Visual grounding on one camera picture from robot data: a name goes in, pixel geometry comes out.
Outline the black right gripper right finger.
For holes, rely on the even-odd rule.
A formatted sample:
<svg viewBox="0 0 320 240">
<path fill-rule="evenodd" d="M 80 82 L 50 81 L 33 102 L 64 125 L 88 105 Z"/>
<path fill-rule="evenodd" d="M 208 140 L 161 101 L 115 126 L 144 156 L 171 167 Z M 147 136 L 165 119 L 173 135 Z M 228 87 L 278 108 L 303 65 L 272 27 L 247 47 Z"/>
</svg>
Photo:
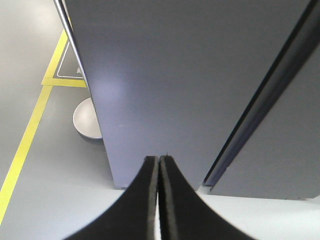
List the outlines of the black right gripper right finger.
<svg viewBox="0 0 320 240">
<path fill-rule="evenodd" d="M 172 156 L 159 159 L 159 220 L 163 240 L 252 240 L 213 211 L 189 185 Z"/>
</svg>

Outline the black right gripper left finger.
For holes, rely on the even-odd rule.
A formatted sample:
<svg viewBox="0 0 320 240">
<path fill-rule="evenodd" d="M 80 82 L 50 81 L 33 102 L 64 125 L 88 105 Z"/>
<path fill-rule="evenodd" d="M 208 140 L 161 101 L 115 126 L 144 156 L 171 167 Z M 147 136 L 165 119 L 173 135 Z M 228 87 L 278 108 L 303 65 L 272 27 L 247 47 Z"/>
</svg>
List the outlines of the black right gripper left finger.
<svg viewBox="0 0 320 240">
<path fill-rule="evenodd" d="M 67 240 L 154 240 L 159 158 L 146 156 L 123 194 Z"/>
</svg>

